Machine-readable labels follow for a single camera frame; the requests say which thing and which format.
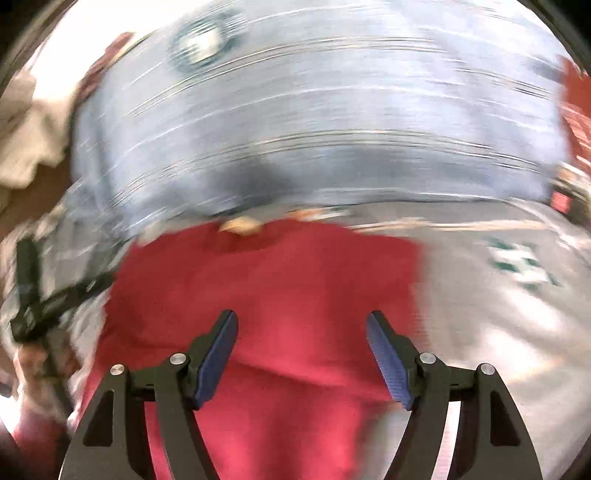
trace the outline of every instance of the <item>light blue fabric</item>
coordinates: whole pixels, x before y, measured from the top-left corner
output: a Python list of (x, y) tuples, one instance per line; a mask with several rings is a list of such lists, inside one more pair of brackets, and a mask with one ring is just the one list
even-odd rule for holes
[[(191, 64), (179, 45), (208, 22), (227, 42)], [(133, 234), (271, 199), (544, 200), (568, 158), (558, 55), (515, 0), (215, 4), (135, 47), (79, 109), (67, 204)]]

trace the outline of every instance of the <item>small beige object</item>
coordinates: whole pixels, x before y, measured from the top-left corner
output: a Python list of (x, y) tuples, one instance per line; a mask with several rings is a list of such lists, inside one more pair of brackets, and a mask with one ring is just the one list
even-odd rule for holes
[(237, 235), (253, 235), (261, 231), (262, 223), (251, 217), (237, 217), (220, 226), (220, 232), (232, 232)]

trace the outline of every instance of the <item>gray fabric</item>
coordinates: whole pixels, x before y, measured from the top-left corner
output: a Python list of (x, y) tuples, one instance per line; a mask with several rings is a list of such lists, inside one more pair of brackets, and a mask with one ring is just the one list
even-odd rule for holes
[[(243, 215), (269, 221), (289, 210), (271, 205)], [(449, 365), (495, 365), (524, 418), (544, 479), (559, 479), (591, 433), (591, 354), (587, 348), (591, 342), (587, 321), (591, 270), (585, 260), (591, 252), (589, 236), (547, 206), (531, 202), (377, 203), (345, 212), (346, 216), (342, 210), (320, 216), (367, 234), (408, 236), (423, 244), (423, 274), (417, 286), (422, 321), (417, 324), (416, 344)], [(139, 240), (148, 242), (201, 221), (179, 218), (155, 223)], [(106, 264), (116, 264), (125, 252), (109, 230), (68, 218), (49, 218), (29, 230), (47, 237), (43, 248), (46, 294)], [(560, 285), (545, 284), (529, 291), (491, 266), (486, 240), (492, 236), (533, 244), (541, 265)], [(2, 272), (8, 274), (8, 298), (0, 311), (3, 329), (15, 313), (11, 288), (14, 238), (0, 251)], [(69, 322), (76, 348), (85, 360), (85, 370), (72, 387), (80, 388), (92, 364), (106, 295), (87, 302)], [(433, 476), (436, 480), (447, 478), (458, 418), (459, 405), (451, 404)], [(394, 405), (376, 419), (363, 446), (359, 479), (384, 477), (407, 421), (408, 413)]]
[[(119, 242), (103, 225), (71, 221), (62, 212), (54, 212), (39, 222), (26, 223), (13, 230), (0, 245), (0, 275), (4, 281), (4, 302), (0, 308), (0, 338), (6, 352), (13, 356), (9, 321), (18, 311), (15, 288), (17, 241), (34, 235), (41, 254), (41, 291), (44, 297), (113, 268), (123, 257), (127, 244)], [(71, 310), (61, 319), (83, 365), (70, 380), (70, 389), (80, 399), (86, 377), (92, 367), (96, 342), (104, 322), (103, 305), (108, 291)]]
[[(480, 3), (239, 0), (157, 31), (77, 114), (73, 215), (132, 235), (270, 200), (544, 199), (567, 53), (517, 1)], [(220, 15), (217, 56), (176, 50)]]

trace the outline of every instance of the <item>red fabric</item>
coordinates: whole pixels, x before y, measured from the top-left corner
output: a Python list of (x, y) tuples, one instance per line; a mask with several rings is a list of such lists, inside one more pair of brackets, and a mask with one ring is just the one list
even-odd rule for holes
[(57, 448), (65, 433), (65, 426), (55, 420), (30, 408), (21, 409), (21, 418), (12, 436), (34, 478), (57, 478), (60, 466), (57, 464)]
[[(390, 401), (365, 319), (381, 309), (412, 333), (418, 246), (294, 220), (244, 237), (218, 228), (131, 249), (106, 305), (84, 406), (111, 365), (157, 365), (232, 309), (236, 346), (216, 395), (196, 413), (220, 478), (350, 478), (364, 424)], [(147, 422), (157, 476), (167, 479), (154, 408)]]

